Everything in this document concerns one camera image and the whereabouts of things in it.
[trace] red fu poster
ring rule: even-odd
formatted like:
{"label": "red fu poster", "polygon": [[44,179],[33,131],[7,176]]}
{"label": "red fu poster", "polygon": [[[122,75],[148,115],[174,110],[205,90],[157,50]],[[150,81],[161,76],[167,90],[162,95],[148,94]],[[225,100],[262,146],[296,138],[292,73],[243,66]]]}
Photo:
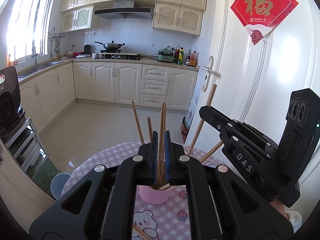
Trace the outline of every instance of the red fu poster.
{"label": "red fu poster", "polygon": [[235,0],[231,9],[256,45],[297,5],[296,0]]}

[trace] countertop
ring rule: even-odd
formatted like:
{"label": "countertop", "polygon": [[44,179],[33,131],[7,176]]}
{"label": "countertop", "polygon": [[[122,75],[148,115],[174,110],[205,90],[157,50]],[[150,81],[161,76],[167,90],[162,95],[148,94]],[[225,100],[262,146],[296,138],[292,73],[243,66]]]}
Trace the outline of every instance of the countertop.
{"label": "countertop", "polygon": [[141,60],[129,60],[129,59],[106,59],[106,58],[97,58],[92,59],[90,57],[87,58],[62,58],[62,63],[56,64],[54,66],[50,66],[48,68],[42,69],[36,73],[31,74],[30,76],[27,76],[25,78],[18,78],[19,85],[23,84],[24,82],[27,82],[30,79],[35,78],[36,76],[39,76],[47,71],[50,71],[52,69],[55,69],[57,67],[61,67],[63,65],[66,65],[68,63],[72,62],[122,62],[122,63],[136,63],[136,64],[146,64],[146,65],[155,65],[155,66],[165,66],[165,67],[175,67],[175,68],[181,68],[181,69],[187,69],[192,71],[199,71],[199,66],[197,67],[188,67],[186,65],[178,65],[176,63],[167,63],[167,62],[161,62],[154,59],[149,59],[148,57],[145,57]]}

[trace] lattice cabinet door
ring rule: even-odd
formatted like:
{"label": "lattice cabinet door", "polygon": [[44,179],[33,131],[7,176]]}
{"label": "lattice cabinet door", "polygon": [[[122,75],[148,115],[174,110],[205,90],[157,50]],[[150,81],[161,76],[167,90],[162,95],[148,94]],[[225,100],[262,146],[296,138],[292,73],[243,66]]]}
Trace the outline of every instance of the lattice cabinet door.
{"label": "lattice cabinet door", "polygon": [[93,6],[77,10],[75,30],[88,29],[91,27]]}
{"label": "lattice cabinet door", "polygon": [[200,35],[203,12],[181,7],[178,31]]}
{"label": "lattice cabinet door", "polygon": [[177,30],[180,6],[157,3],[153,17],[153,27]]}
{"label": "lattice cabinet door", "polygon": [[66,12],[62,17],[62,32],[71,32],[75,29],[77,10]]}

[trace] metal screw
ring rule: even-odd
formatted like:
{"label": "metal screw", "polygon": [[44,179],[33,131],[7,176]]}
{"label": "metal screw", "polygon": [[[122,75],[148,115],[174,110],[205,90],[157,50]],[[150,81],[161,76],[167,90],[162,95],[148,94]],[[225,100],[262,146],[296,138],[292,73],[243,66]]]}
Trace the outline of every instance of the metal screw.
{"label": "metal screw", "polygon": [[141,155],[135,155],[132,159],[135,162],[141,162],[143,160],[143,157]]}
{"label": "metal screw", "polygon": [[187,162],[190,160],[190,157],[188,155],[181,155],[179,160],[182,162]]}
{"label": "metal screw", "polygon": [[95,172],[102,172],[102,171],[104,171],[104,169],[105,169],[105,167],[103,165],[97,165],[97,166],[95,166],[94,171]]}
{"label": "metal screw", "polygon": [[228,171],[228,167],[225,165],[220,165],[218,166],[218,171],[225,173]]}

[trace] drawer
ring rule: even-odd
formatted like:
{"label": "drawer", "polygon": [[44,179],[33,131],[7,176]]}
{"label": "drawer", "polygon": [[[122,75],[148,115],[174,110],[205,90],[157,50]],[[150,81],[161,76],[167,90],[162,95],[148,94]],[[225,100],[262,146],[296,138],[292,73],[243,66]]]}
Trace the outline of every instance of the drawer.
{"label": "drawer", "polygon": [[166,96],[167,90],[168,82],[141,79],[140,93]]}
{"label": "drawer", "polygon": [[142,76],[143,79],[150,80],[160,80],[160,81],[169,81],[170,68],[164,66],[155,66],[155,65],[142,65]]}
{"label": "drawer", "polygon": [[140,93],[140,106],[162,107],[166,96]]}

